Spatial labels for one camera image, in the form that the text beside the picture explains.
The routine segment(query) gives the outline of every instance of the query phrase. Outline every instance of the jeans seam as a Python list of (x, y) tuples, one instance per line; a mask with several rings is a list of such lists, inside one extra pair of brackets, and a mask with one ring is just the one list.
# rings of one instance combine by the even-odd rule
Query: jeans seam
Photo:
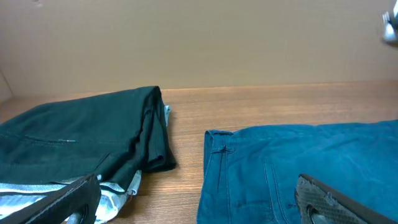
[(232, 217), (231, 217), (231, 203), (229, 201), (229, 182), (228, 182), (228, 152), (225, 152), (226, 154), (226, 167), (225, 167), (225, 176), (226, 176), (226, 192), (227, 192), (227, 210), (228, 210), (228, 223), (231, 224)]
[(202, 201), (203, 201), (202, 195), (203, 195), (203, 190), (205, 189), (206, 177), (207, 177), (207, 173), (209, 172), (209, 165), (210, 165), (210, 162), (211, 162), (211, 156), (212, 156), (212, 155), (213, 155), (213, 154), (210, 154), (209, 161), (208, 161), (207, 167), (206, 167), (206, 173), (205, 173), (205, 176), (203, 177), (203, 186), (202, 186), (202, 188), (201, 188), (201, 194), (200, 194), (200, 199), (199, 199), (198, 214), (199, 214), (199, 211), (200, 211), (201, 206), (202, 206)]
[(268, 193), (269, 193), (269, 196), (270, 196), (269, 205), (271, 206), (272, 216), (275, 218), (275, 221), (279, 224), (279, 221), (278, 221), (278, 219), (277, 219), (277, 217), (276, 217), (276, 215), (275, 215), (274, 206), (272, 206), (271, 190), (270, 190), (270, 188), (269, 188), (268, 175), (267, 175), (267, 164), (264, 163), (264, 164), (262, 164), (262, 166), (264, 167), (264, 178), (265, 178), (266, 184), (267, 184), (267, 186), (268, 186)]
[(281, 202), (280, 202), (279, 191), (278, 191), (278, 182), (276, 181), (275, 170), (274, 170), (274, 165), (273, 165), (273, 164), (271, 165), (271, 168), (272, 168), (272, 174), (273, 174), (273, 176), (274, 176), (275, 189), (276, 189), (276, 197), (278, 198), (278, 204), (279, 204), (280, 212), (281, 212), (282, 217), (284, 218), (285, 222), (286, 222), (287, 224), (289, 224), (289, 222), (287, 221), (287, 218), (286, 218), (284, 209), (282, 208), (282, 204), (281, 204)]

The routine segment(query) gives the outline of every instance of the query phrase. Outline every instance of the pocket stitching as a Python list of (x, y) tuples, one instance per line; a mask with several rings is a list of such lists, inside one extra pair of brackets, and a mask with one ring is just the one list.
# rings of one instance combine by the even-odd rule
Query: pocket stitching
[(289, 224), (289, 222), (286, 219), (286, 215), (285, 215), (285, 211), (282, 208), (281, 202), (280, 202), (280, 197), (279, 197), (279, 190), (278, 190), (278, 182), (276, 180), (276, 176), (275, 176), (275, 170), (274, 170), (274, 165), (271, 164), (271, 169), (272, 169), (272, 175), (274, 176), (274, 182), (275, 182), (275, 189), (276, 189), (276, 197), (278, 199), (278, 204), (279, 204), (279, 208), (280, 208), (280, 212), (282, 214), (282, 217), (284, 218), (284, 221)]
[(274, 217), (275, 221), (279, 224), (279, 221), (278, 221), (278, 219), (276, 218), (276, 215), (275, 215), (274, 206), (273, 206), (273, 204), (272, 204), (271, 190), (270, 190), (270, 188), (269, 188), (269, 183), (268, 183), (267, 164), (264, 163), (264, 164), (262, 164), (262, 166), (264, 167), (264, 178), (265, 178), (265, 180), (266, 180), (266, 184), (267, 184), (267, 186), (268, 186), (268, 193), (269, 193), (269, 195), (270, 195), (269, 205), (270, 205), (270, 207), (271, 207), (272, 216)]

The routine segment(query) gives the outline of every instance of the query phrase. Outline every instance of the jeans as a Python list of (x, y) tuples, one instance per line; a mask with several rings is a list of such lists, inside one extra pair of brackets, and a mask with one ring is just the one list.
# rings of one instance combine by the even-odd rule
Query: jeans
[(301, 223), (299, 174), (398, 221), (398, 121), (212, 130), (204, 148), (198, 223)]

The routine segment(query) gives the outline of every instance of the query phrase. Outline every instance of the metal object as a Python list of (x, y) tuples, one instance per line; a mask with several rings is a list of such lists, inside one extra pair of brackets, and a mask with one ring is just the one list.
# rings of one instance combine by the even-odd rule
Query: metal object
[(86, 175), (42, 200), (0, 220), (0, 224), (53, 224), (71, 216), (68, 223), (92, 224), (101, 198), (100, 183)]
[(392, 12), (385, 12), (382, 15), (384, 23), (383, 41), (387, 44), (398, 46), (398, 2), (396, 2)]
[(298, 178), (295, 199), (303, 224), (397, 224), (306, 174)]

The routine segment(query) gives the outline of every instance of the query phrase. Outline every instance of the wooden table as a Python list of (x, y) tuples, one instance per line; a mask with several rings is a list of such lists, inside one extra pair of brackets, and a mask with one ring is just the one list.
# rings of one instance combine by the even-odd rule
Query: wooden table
[[(163, 90), (171, 106), (176, 169), (143, 176), (139, 195), (112, 223), (196, 223), (203, 182), (203, 134), (265, 124), (375, 122), (398, 118), (398, 82)], [(0, 122), (41, 103), (100, 93), (13, 98)]]

